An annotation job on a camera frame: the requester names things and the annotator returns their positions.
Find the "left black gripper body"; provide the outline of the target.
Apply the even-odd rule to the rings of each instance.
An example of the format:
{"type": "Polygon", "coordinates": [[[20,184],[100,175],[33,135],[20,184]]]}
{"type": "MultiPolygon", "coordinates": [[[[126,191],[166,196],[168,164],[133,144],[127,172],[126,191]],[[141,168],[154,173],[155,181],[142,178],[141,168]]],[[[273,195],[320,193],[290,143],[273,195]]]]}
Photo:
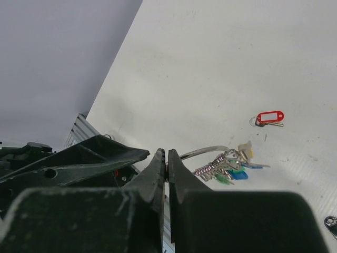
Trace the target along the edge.
{"type": "Polygon", "coordinates": [[[1,174],[27,167],[26,172],[38,169],[37,161],[57,152],[49,145],[28,142],[23,147],[1,147],[1,174]]]}

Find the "large keyring with coloured keys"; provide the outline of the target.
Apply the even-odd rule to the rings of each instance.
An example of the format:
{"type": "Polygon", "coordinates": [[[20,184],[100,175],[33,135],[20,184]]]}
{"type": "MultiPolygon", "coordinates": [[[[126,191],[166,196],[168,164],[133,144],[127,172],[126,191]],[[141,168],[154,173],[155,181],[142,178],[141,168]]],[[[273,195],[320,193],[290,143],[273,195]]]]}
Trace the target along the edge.
{"type": "Polygon", "coordinates": [[[252,143],[249,141],[240,144],[237,149],[230,149],[224,145],[215,145],[201,148],[180,156],[181,160],[187,160],[198,155],[219,152],[214,160],[206,165],[195,169],[192,174],[204,182],[216,180],[225,185],[233,185],[234,181],[247,180],[249,176],[246,169],[268,168],[266,164],[256,164],[252,162],[252,143]]]}

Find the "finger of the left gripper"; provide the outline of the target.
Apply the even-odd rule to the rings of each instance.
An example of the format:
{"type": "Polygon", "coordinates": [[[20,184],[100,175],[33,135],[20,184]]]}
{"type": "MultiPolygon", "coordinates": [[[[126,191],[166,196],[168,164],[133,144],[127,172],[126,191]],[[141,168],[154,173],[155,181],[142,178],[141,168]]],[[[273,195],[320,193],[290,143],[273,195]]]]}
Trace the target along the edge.
{"type": "Polygon", "coordinates": [[[149,154],[148,150],[128,147],[103,135],[96,135],[2,176],[1,188],[71,184],[121,187],[136,174],[132,165],[149,154]]]}

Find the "key with red tag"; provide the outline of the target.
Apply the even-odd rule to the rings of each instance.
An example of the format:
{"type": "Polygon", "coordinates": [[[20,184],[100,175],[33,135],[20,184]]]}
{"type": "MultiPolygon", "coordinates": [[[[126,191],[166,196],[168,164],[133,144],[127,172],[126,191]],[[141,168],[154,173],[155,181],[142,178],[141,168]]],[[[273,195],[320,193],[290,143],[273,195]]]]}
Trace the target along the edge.
{"type": "Polygon", "coordinates": [[[257,116],[250,119],[249,123],[253,127],[264,127],[272,125],[276,127],[283,127],[284,113],[282,111],[268,111],[261,112],[257,116]]]}

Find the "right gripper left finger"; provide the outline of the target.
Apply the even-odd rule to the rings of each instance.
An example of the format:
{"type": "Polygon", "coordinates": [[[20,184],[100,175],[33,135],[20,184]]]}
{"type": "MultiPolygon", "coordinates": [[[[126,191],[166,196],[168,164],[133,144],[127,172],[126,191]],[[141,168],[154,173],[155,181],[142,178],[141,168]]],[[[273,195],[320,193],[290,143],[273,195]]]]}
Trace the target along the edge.
{"type": "Polygon", "coordinates": [[[1,252],[161,252],[165,152],[122,188],[30,188],[14,200],[1,252]]]}

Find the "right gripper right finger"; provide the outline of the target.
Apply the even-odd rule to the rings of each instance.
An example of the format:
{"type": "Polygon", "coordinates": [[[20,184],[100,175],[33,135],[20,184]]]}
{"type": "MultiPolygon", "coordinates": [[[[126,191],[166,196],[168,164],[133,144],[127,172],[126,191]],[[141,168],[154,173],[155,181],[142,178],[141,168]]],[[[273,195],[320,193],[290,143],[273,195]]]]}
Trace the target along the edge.
{"type": "Polygon", "coordinates": [[[168,153],[176,252],[327,252],[307,202],[294,192],[214,191],[168,153]]]}

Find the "key with black tag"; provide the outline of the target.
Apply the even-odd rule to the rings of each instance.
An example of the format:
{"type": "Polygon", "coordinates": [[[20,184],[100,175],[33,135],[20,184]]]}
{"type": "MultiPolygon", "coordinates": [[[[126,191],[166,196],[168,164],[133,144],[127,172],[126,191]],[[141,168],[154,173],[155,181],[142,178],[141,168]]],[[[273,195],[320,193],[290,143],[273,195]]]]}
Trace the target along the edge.
{"type": "Polygon", "coordinates": [[[337,236],[337,218],[335,216],[326,217],[324,225],[334,237],[337,236]]]}

